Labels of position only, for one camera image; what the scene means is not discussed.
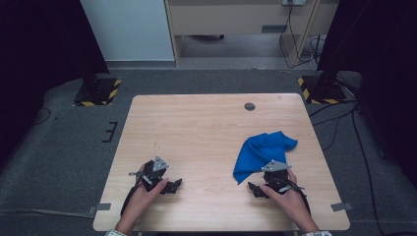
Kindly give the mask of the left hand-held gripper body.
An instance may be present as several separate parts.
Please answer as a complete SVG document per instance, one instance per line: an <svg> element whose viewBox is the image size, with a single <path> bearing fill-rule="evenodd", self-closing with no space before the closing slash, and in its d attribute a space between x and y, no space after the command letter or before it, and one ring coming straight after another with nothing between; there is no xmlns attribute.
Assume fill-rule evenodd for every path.
<svg viewBox="0 0 417 236"><path fill-rule="evenodd" d="M148 161L142 169L130 173L130 176L136 177L136 183L131 191L134 192L140 185L144 185L148 192L151 191L162 180L168 167L169 164L157 155L154 160Z"/></svg>

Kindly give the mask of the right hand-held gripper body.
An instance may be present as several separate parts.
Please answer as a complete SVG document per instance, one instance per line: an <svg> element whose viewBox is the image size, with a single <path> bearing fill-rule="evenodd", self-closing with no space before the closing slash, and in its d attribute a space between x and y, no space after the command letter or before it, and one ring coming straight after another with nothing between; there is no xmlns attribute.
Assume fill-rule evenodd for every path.
<svg viewBox="0 0 417 236"><path fill-rule="evenodd" d="M264 171L264 179L267 185L276 192L286 192L290 189L287 170L290 165L277 160L272 160L266 164L262 170Z"/></svg>

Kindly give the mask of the blue cloth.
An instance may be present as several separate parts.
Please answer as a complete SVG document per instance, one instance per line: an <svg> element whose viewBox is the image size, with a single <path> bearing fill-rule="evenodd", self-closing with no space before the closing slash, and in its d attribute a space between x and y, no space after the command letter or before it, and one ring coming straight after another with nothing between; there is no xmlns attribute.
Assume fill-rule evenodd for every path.
<svg viewBox="0 0 417 236"><path fill-rule="evenodd" d="M297 144L297 140L287 137L281 131L248 138L240 149L233 170L237 184L261 171L272 160L286 163L285 153L296 148Z"/></svg>

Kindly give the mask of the person's left hand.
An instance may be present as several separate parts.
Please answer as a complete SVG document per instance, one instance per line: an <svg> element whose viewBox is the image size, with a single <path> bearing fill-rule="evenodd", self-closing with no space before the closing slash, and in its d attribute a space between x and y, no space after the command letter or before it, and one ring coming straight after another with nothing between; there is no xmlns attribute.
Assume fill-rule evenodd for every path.
<svg viewBox="0 0 417 236"><path fill-rule="evenodd" d="M167 182L167 179L162 179L149 192L144 186L138 187L129 200L119 221L132 222L136 225L138 219L147 211L153 201L160 195L160 192L165 188Z"/></svg>

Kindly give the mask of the person's right hand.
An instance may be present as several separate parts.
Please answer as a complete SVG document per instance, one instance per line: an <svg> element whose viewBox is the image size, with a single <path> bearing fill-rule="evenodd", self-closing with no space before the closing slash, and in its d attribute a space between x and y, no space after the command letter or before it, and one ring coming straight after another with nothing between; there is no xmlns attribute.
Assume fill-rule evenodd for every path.
<svg viewBox="0 0 417 236"><path fill-rule="evenodd" d="M301 225L312 219L299 193L290 189L281 195L272 188L262 185L261 190L277 203L280 209L296 224Z"/></svg>

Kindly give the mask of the yellow-black striped stand base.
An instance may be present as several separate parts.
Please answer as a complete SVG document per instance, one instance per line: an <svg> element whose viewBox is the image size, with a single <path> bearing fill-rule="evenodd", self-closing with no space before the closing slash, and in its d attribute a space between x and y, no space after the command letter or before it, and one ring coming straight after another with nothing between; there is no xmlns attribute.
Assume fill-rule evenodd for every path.
<svg viewBox="0 0 417 236"><path fill-rule="evenodd" d="M302 76L297 80L308 104L345 103L346 95L340 85L321 76Z"/></svg>
<svg viewBox="0 0 417 236"><path fill-rule="evenodd" d="M83 83L75 99L75 106L96 106L109 105L119 87L121 81L118 79L97 79L94 85Z"/></svg>

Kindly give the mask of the white panel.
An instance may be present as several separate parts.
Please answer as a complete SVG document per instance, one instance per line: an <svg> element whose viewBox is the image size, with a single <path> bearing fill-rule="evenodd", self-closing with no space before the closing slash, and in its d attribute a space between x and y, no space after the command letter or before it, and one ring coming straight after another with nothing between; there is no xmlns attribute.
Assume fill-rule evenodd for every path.
<svg viewBox="0 0 417 236"><path fill-rule="evenodd" d="M164 0L81 0L106 61L173 61Z"/></svg>

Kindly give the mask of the black curtain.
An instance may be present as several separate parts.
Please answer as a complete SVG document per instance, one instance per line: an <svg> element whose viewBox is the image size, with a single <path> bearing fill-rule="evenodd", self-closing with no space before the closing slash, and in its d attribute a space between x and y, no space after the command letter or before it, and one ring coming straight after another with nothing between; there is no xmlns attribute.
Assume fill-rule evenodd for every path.
<svg viewBox="0 0 417 236"><path fill-rule="evenodd" d="M107 71L81 0L0 0L0 168L49 89Z"/></svg>
<svg viewBox="0 0 417 236"><path fill-rule="evenodd" d="M337 72L361 75L359 102L385 155L417 185L417 0L340 0L321 61L330 56Z"/></svg>

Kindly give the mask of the light wooden cabinet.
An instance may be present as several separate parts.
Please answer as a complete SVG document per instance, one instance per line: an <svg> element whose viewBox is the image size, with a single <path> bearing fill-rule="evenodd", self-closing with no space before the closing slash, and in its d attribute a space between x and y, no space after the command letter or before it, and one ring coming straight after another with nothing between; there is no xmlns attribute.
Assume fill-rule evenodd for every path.
<svg viewBox="0 0 417 236"><path fill-rule="evenodd" d="M279 33L289 64L298 64L307 39L328 33L340 0L307 0L305 6L281 1L164 0L175 60L186 35Z"/></svg>

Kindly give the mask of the black stand post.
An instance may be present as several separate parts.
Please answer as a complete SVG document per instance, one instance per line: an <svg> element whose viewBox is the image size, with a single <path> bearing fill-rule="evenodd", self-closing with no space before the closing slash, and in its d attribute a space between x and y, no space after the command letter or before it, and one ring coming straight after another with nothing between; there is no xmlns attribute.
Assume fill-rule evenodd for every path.
<svg viewBox="0 0 417 236"><path fill-rule="evenodd" d="M330 56L326 62L321 61L321 71L317 84L319 95L321 97L336 96L340 92L340 87L334 83L337 74L337 58Z"/></svg>
<svg viewBox="0 0 417 236"><path fill-rule="evenodd" d="M95 73L86 73L83 75L84 84L90 94L101 93L101 83Z"/></svg>

